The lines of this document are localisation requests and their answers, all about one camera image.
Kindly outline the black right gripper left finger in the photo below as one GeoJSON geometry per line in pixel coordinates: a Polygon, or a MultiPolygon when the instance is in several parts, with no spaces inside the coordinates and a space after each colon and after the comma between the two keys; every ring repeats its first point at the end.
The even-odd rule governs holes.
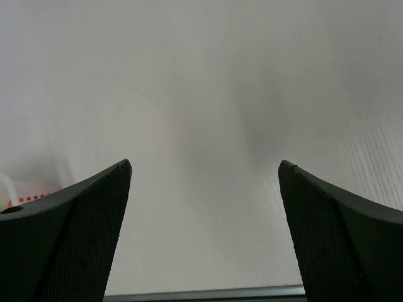
{"type": "Polygon", "coordinates": [[[102,301],[127,206],[122,160],[1,212],[2,301],[102,301]]]}

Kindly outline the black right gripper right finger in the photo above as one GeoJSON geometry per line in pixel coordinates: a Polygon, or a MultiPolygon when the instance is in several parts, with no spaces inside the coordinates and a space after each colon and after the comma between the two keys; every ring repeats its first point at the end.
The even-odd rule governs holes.
{"type": "Polygon", "coordinates": [[[402,212],[289,161],[280,193],[308,301],[401,301],[402,212]]]}

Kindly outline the clear polka dot zip bag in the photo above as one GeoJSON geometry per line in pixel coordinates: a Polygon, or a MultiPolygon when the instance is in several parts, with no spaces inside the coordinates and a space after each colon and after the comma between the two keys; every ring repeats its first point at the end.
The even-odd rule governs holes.
{"type": "Polygon", "coordinates": [[[60,190],[56,184],[21,182],[1,173],[1,211],[38,200],[60,190]]]}

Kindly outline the aluminium table edge rail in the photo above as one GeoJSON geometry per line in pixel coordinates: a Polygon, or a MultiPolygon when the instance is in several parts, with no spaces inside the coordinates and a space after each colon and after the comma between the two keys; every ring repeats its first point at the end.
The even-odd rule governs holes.
{"type": "Polygon", "coordinates": [[[105,296],[104,301],[307,301],[302,285],[105,296]]]}

